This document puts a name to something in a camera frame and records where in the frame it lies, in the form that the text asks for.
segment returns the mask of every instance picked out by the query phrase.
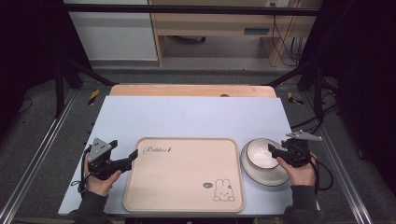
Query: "black cable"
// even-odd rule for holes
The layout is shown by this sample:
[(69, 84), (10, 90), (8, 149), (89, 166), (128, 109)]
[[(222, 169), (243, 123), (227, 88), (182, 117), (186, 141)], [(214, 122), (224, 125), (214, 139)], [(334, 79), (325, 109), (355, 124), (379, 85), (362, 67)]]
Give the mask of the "black cable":
[(296, 64), (296, 66), (299, 65), (301, 57), (303, 56), (302, 47), (303, 47), (303, 39), (300, 38), (300, 42), (298, 44), (298, 49), (297, 49), (297, 64)]
[[(291, 27), (291, 22), (292, 22), (292, 19), (291, 19), (290, 22), (289, 22), (288, 30), (286, 31), (286, 33), (289, 32), (289, 29), (290, 29), (290, 27)], [(283, 46), (285, 47), (285, 50), (286, 50), (288, 56), (291, 58), (291, 60), (292, 60), (294, 63), (296, 63), (295, 65), (286, 64), (286, 63), (283, 61), (282, 55), (280, 54), (279, 50), (277, 49), (276, 44), (275, 44), (275, 41), (274, 41), (274, 30), (275, 30), (275, 29), (276, 29), (276, 31), (277, 31), (277, 34), (278, 34), (279, 37), (280, 37), (280, 40), (282, 41)], [(290, 55), (290, 53), (289, 53), (289, 51), (288, 51), (288, 48), (287, 48), (287, 46), (286, 46), (285, 40), (282, 38), (282, 35), (280, 34), (279, 30), (277, 29), (277, 25), (276, 25), (276, 15), (274, 15), (274, 24), (273, 24), (273, 30), (272, 30), (271, 40), (272, 40), (272, 42), (273, 42), (273, 45), (274, 45), (274, 48), (276, 49), (277, 54), (279, 55), (279, 58), (280, 58), (280, 60), (282, 61), (283, 64), (285, 64), (286, 66), (292, 66), (292, 67), (295, 67), (295, 66), (298, 65), (298, 62)]]
[(297, 44), (297, 53), (294, 53), (294, 41), (295, 41), (295, 39), (296, 39), (296, 37), (294, 37), (292, 40), (291, 40), (291, 45), (290, 45), (290, 54), (291, 54), (291, 58), (296, 62), (296, 66), (298, 66), (298, 62), (300, 61), (300, 58), (301, 58), (301, 45), (302, 45), (302, 42), (300, 41), (298, 44)]
[[(318, 161), (314, 156), (311, 155), (311, 157), (315, 160), (315, 163), (316, 163), (316, 165), (315, 165), (312, 161), (309, 161), (309, 163), (312, 165), (312, 168), (314, 169), (315, 177), (316, 177), (316, 180), (315, 180), (315, 194), (318, 194), (319, 190), (331, 189), (332, 185), (334, 184), (334, 176), (332, 175), (332, 172), (330, 171), (330, 169), (325, 164), (323, 164), (322, 162)], [(330, 176), (329, 186), (327, 186), (325, 188), (321, 188), (320, 187), (320, 179), (319, 179), (319, 166), (320, 165), (323, 166), (326, 169), (326, 171), (329, 173), (329, 176)]]
[[(277, 26), (276, 26), (276, 16), (274, 16), (274, 23), (273, 23), (273, 27), (277, 29)], [(277, 47), (276, 47), (276, 43), (275, 43), (275, 40), (274, 40), (274, 30), (275, 30), (274, 28), (272, 29), (272, 36), (271, 36), (271, 40), (272, 40), (272, 42), (273, 42), (274, 48), (275, 48), (275, 50), (276, 50), (276, 52), (277, 52), (277, 55), (278, 55), (278, 56), (279, 56), (279, 58), (280, 58), (280, 61), (282, 61), (282, 63), (283, 63), (283, 64), (285, 64), (286, 66), (291, 66), (291, 67), (294, 67), (295, 65), (286, 64), (286, 63), (283, 61), (282, 55), (280, 54), (279, 50), (277, 49)]]
[(320, 127), (320, 125), (323, 123), (323, 120), (316, 126), (316, 128), (314, 129), (314, 131), (312, 131), (312, 134), (314, 134)]
[(311, 131), (312, 131), (313, 129), (317, 128), (317, 127), (318, 127), (318, 125), (315, 125), (315, 126), (313, 126), (313, 127), (304, 129), (303, 132), (305, 132), (305, 133), (311, 133)]
[(84, 153), (82, 154), (82, 159), (81, 159), (81, 180), (75, 180), (73, 181), (70, 186), (75, 186), (78, 185), (78, 193), (81, 194), (81, 198), (84, 196), (85, 193), (85, 183), (90, 177), (91, 174), (88, 174), (85, 176), (84, 174), (84, 164), (85, 164), (85, 158), (87, 154), (91, 152), (91, 146), (89, 146), (87, 149), (84, 150)]
[[(329, 112), (331, 109), (333, 109), (333, 108), (336, 107), (336, 106), (338, 106), (338, 104), (331, 105), (331, 106), (329, 106), (328, 108), (324, 109), (324, 110), (323, 110), (323, 115), (325, 115), (327, 112)], [(294, 126), (291, 126), (290, 128), (291, 128), (291, 129), (298, 128), (298, 127), (300, 127), (300, 126), (303, 126), (303, 125), (305, 125), (305, 124), (307, 124), (307, 123), (312, 122), (313, 120), (315, 120), (315, 119), (317, 119), (317, 118), (318, 118), (318, 116), (314, 116), (313, 118), (308, 119), (308, 120), (306, 120), (306, 121), (303, 121), (303, 122), (301, 122), (301, 123), (299, 123), (299, 124), (296, 124), (296, 125), (294, 125)]]

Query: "table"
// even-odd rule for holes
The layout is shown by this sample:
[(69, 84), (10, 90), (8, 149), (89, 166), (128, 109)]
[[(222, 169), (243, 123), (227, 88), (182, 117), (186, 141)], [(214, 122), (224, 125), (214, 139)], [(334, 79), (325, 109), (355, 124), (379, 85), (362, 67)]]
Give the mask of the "table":
[[(224, 94), (233, 97), (215, 97)], [(246, 110), (253, 106), (257, 109)], [(180, 113), (183, 120), (176, 119)], [(166, 132), (153, 129), (160, 126), (169, 127), (170, 124), (177, 128), (167, 129)], [(118, 160), (126, 158), (131, 146), (148, 134), (163, 137), (197, 134), (202, 137), (229, 137), (237, 143), (239, 150), (242, 150), (244, 144), (251, 139), (265, 136), (280, 142), (286, 138), (286, 133), (290, 133), (290, 126), (280, 99), (276, 98), (271, 87), (117, 85), (107, 96), (88, 143), (91, 143), (94, 137), (101, 136), (105, 136), (103, 140), (108, 142), (117, 139), (119, 145), (112, 150), (111, 159)], [(72, 181), (79, 179), (79, 172), (78, 165)], [(105, 209), (108, 214), (122, 217), (260, 217), (281, 215), (285, 207), (291, 204), (289, 182), (278, 187), (266, 187), (242, 171), (246, 203), (239, 212), (129, 212), (122, 203), (127, 177), (127, 173), (123, 174), (110, 191)], [(79, 203), (77, 188), (69, 187), (59, 214), (68, 214), (76, 209)]]

